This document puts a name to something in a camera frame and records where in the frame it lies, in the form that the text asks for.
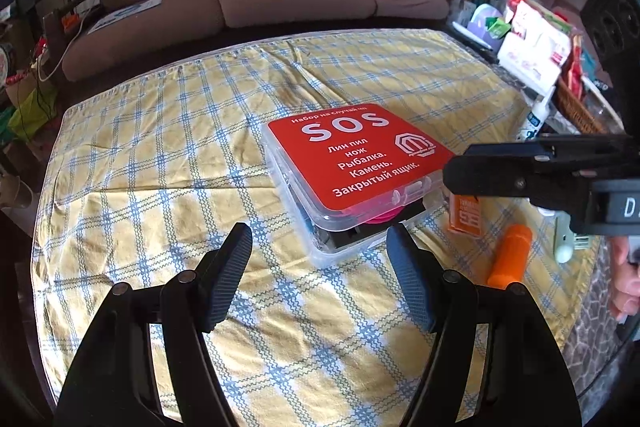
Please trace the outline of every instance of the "yellow plaid tablecloth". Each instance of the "yellow plaid tablecloth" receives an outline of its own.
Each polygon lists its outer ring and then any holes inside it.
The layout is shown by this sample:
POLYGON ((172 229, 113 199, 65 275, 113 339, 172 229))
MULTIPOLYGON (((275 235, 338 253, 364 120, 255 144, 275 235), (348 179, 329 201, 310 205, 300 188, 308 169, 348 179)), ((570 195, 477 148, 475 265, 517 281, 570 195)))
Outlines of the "yellow plaid tablecloth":
MULTIPOLYGON (((206 343, 241 425, 397 425, 432 339, 408 315, 385 246, 315 269, 278 199, 260 126, 372 102, 456 153, 508 140, 524 102, 444 34, 376 30, 257 42, 185 60, 69 109, 36 222, 32 279, 55 395, 117 281, 166 282, 217 248, 236 221, 254 251, 228 319, 206 343)), ((525 284, 559 344, 574 325, 595 250, 553 259, 553 223, 526 201, 485 199, 478 241, 447 232, 444 208, 411 230, 445 267, 482 283, 510 223, 534 230, 525 284)), ((165 412, 178 417, 152 326, 165 412)), ((476 403, 479 331, 461 415, 476 403)))

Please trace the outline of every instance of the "finger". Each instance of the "finger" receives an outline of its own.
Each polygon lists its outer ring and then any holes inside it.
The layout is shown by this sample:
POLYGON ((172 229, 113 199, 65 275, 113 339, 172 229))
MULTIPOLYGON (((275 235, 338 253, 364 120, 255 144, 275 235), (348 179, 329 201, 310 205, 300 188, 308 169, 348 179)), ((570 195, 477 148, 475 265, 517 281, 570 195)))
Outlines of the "finger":
POLYGON ((638 297, 620 291, 613 291, 611 302, 617 309, 627 315, 635 315, 638 313, 638 307, 640 307, 640 299, 638 297))
POLYGON ((640 296, 640 279, 638 278, 638 268, 623 263, 613 267, 613 285, 616 290, 628 293, 635 297, 640 296))
POLYGON ((625 312, 620 311, 618 308, 616 308, 615 304, 611 302, 609 303, 609 312, 611 313, 611 315, 613 315, 613 318, 616 320, 616 322, 620 322, 626 317, 625 312))
POLYGON ((626 263, 626 257, 629 254, 629 238, 611 237, 609 242, 611 247, 611 262, 615 266, 626 263))

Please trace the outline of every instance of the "white bottle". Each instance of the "white bottle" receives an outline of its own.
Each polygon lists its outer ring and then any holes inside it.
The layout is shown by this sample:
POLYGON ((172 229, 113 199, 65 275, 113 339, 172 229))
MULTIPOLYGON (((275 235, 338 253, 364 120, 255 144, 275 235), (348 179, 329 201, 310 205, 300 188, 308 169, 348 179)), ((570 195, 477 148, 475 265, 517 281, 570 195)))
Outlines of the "white bottle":
POLYGON ((549 102, 555 90, 556 86, 552 87, 545 95, 545 98, 533 104, 531 110, 527 113, 527 118, 524 119, 516 133, 516 142, 533 140, 538 135, 538 131, 545 123, 546 117, 549 116, 549 102))

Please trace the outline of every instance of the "wicker basket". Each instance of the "wicker basket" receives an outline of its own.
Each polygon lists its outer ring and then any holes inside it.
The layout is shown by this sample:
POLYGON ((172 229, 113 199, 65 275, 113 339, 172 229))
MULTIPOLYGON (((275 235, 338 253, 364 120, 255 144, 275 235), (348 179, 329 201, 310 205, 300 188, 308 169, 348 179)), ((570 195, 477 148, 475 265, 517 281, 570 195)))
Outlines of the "wicker basket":
POLYGON ((575 125, 575 128, 583 134, 605 134, 607 130, 604 126, 593 118, 582 102, 571 92, 571 89, 560 78, 556 82, 556 93, 554 103, 558 111, 575 125))

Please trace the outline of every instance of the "glue bottle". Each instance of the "glue bottle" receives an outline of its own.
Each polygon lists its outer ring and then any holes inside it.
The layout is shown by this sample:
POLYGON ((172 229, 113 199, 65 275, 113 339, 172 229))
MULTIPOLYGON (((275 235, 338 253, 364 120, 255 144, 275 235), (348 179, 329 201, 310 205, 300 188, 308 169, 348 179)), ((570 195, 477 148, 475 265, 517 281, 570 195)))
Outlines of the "glue bottle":
POLYGON ((555 90, 556 86, 552 87, 545 95, 545 98, 533 104, 533 107, 531 107, 531 110, 527 113, 527 118, 524 119, 524 122, 522 122, 516 133, 517 142, 533 140, 538 135, 543 123, 545 123, 546 118, 549 116, 549 102, 555 90))
POLYGON ((533 233, 525 225, 511 225, 504 233, 486 285, 504 290, 512 282, 522 282, 533 233))

